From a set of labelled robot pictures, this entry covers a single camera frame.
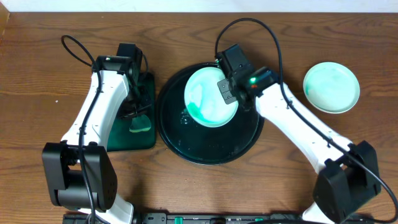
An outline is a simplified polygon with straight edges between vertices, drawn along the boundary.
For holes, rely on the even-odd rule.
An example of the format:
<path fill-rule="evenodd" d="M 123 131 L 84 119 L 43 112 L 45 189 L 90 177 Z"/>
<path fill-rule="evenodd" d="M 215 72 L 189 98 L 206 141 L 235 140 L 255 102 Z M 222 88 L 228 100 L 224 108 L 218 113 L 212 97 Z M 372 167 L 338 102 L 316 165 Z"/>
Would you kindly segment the green sponge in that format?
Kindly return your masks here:
<path fill-rule="evenodd" d="M 149 131 L 152 127 L 152 123 L 147 115 L 143 114 L 136 116 L 132 119 L 129 131 L 131 133 L 140 133 Z"/>

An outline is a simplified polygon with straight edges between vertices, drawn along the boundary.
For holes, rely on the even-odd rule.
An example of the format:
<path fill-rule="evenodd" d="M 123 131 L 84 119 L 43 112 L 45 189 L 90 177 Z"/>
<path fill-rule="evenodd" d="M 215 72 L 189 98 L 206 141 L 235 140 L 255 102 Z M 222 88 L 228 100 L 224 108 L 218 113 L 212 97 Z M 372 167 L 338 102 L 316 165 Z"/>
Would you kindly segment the mint plate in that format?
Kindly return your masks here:
<path fill-rule="evenodd" d="M 318 110 L 340 114 L 355 106 L 361 89 L 355 74 L 346 66 L 322 62 L 306 73 L 303 91 L 310 104 Z"/>
<path fill-rule="evenodd" d="M 200 125 L 217 128 L 235 116 L 238 103 L 226 104 L 218 82 L 225 79 L 221 69 L 205 67 L 195 71 L 184 89 L 184 103 L 190 116 Z"/>

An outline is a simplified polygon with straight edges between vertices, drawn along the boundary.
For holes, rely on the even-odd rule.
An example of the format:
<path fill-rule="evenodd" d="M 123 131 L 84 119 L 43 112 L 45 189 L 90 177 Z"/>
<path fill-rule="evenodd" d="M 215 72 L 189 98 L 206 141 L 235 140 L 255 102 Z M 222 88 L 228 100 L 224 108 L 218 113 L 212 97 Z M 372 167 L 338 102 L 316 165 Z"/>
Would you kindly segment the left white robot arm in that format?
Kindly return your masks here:
<path fill-rule="evenodd" d="M 90 90 L 60 142 L 48 142 L 42 161 L 55 206 L 88 214 L 91 222 L 132 223 L 134 207 L 118 194 L 118 179 L 107 153 L 109 134 L 122 102 L 137 83 L 140 61 L 99 56 Z"/>

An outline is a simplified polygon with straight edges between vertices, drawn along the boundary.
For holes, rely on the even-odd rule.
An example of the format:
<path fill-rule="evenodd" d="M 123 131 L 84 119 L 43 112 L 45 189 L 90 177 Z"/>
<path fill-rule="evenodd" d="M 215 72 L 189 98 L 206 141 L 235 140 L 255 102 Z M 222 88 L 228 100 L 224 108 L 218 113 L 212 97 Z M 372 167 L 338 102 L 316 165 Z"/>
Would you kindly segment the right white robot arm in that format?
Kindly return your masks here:
<path fill-rule="evenodd" d="M 280 76 L 266 67 L 222 72 L 218 86 L 227 103 L 253 107 L 277 126 L 304 154 L 317 173 L 313 205 L 305 221 L 343 223 L 381 192 L 375 149 L 353 144 L 330 129 L 292 94 Z"/>

